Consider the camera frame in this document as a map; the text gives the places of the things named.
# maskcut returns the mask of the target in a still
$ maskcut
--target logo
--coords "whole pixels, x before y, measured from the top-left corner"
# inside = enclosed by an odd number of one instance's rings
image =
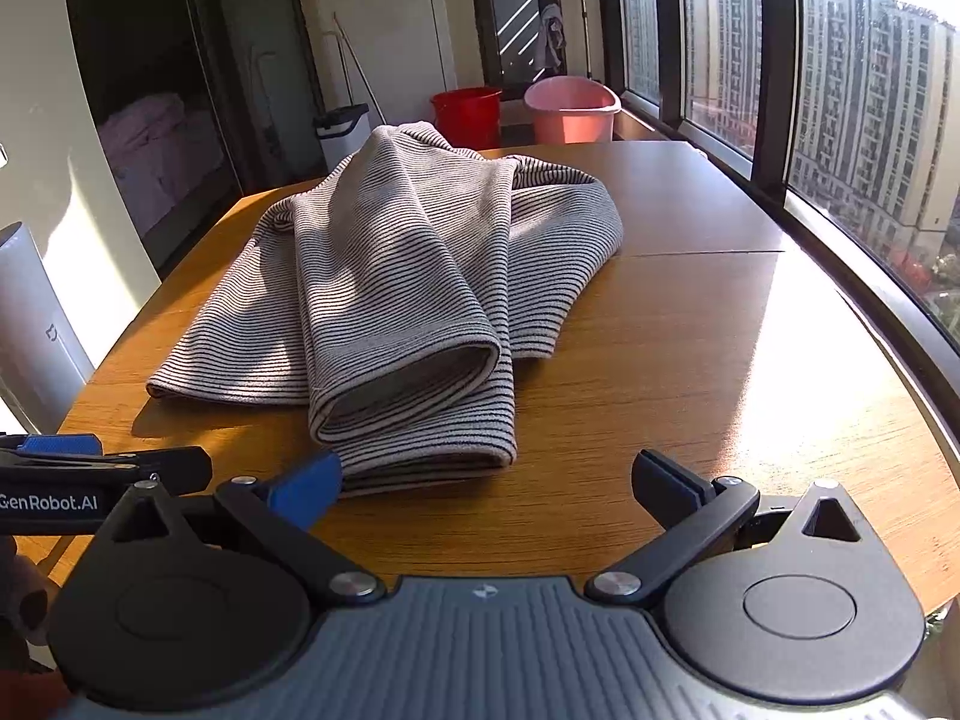
[[[493,598],[494,595],[498,594],[499,590],[492,584],[482,584],[481,586],[474,587],[470,592],[477,598],[486,601],[488,598]]]
[[[0,493],[0,511],[96,512],[96,495],[7,495]]]

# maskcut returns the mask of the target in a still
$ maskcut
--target towel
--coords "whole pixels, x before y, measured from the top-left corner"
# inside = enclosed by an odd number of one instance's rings
[[[490,474],[517,457],[512,359],[553,353],[622,235],[584,172],[384,125],[267,210],[147,389],[308,405],[347,493]]]
[[[563,36],[563,13],[560,6],[549,4],[541,10],[541,22],[536,30],[536,44],[534,45],[534,69],[557,71],[563,60],[563,49],[566,47],[566,38]]]

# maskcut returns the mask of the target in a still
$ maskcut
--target wall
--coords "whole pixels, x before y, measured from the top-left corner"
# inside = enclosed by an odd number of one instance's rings
[[[431,95],[454,89],[453,53],[445,0],[301,0],[327,108],[347,104],[347,88],[333,37],[337,14],[356,50],[389,124],[433,119]],[[354,100],[371,106],[347,55]]]
[[[23,220],[91,362],[160,283],[90,117],[65,0],[0,0],[0,226]],[[0,430],[16,429],[3,409]]]
[[[563,11],[563,31],[566,36],[566,69],[572,76],[587,74],[587,52],[584,40],[584,21],[580,16],[580,0],[560,0]],[[480,62],[480,40],[477,36],[473,0],[446,0],[450,24],[450,38],[457,79],[461,86],[482,86],[483,66]],[[589,21],[590,61],[593,77],[604,79],[603,31],[600,25],[600,0],[587,0]]]

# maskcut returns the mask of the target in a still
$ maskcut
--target white cylindrical device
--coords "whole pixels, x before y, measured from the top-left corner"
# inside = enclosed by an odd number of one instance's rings
[[[0,395],[24,428],[55,433],[91,375],[30,230],[0,229]]]

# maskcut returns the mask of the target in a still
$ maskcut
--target metal screw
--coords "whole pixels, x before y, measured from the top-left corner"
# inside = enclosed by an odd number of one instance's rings
[[[628,574],[626,571],[604,571],[593,577],[593,586],[604,595],[632,595],[640,589],[642,584],[639,577]]]
[[[376,590],[376,577],[363,571],[344,571],[330,580],[330,589],[344,598],[363,598]]]

